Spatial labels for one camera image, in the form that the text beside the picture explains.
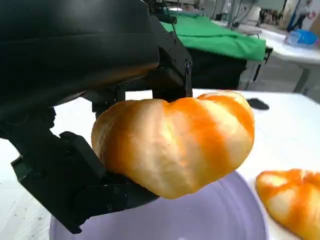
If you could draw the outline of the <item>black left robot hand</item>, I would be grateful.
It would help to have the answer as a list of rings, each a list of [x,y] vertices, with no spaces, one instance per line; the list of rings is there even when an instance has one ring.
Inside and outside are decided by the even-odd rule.
[[[19,152],[19,183],[73,234],[157,196],[109,173],[82,136],[54,135],[54,107],[82,97],[99,116],[137,79],[154,98],[191,97],[192,57],[162,22],[176,22],[165,1],[0,3],[0,137]]]

